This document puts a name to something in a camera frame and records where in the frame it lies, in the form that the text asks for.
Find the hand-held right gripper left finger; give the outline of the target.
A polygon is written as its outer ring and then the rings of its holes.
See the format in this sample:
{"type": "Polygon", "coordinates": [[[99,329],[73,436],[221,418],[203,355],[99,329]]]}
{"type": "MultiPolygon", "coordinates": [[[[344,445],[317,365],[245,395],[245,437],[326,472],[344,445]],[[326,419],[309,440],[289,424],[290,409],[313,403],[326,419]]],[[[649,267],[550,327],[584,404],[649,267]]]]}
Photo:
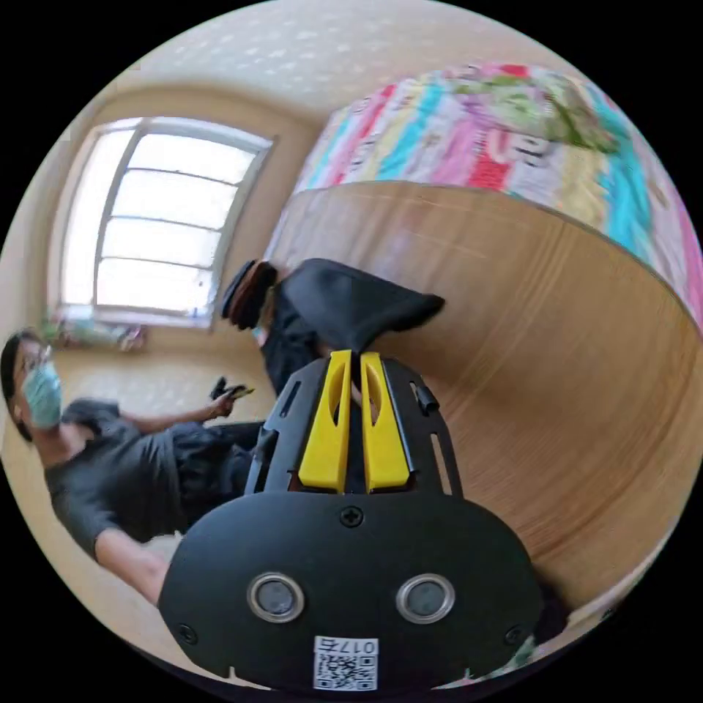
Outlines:
{"type": "Polygon", "coordinates": [[[343,492],[349,449],[352,353],[330,355],[298,478],[313,491],[343,492]]]}

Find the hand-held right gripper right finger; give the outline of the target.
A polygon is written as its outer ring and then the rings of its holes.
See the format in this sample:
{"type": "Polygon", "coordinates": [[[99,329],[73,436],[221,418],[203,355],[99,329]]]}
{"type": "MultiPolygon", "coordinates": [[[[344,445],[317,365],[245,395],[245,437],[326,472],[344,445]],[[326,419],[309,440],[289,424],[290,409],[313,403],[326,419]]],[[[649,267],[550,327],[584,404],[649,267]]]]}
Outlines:
{"type": "Polygon", "coordinates": [[[360,356],[362,444],[368,493],[404,488],[410,471],[382,359],[360,356]]]}

